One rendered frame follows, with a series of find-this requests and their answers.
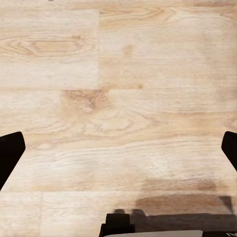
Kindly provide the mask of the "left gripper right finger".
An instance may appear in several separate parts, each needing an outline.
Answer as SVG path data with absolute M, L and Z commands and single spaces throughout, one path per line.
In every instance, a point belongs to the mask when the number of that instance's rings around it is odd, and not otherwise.
M 225 131 L 221 149 L 237 171 L 237 133 Z

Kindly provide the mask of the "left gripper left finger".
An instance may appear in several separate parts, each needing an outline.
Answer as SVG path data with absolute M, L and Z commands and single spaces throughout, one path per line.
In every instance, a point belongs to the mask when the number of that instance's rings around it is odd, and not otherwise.
M 26 149 L 21 131 L 0 137 L 0 191 Z

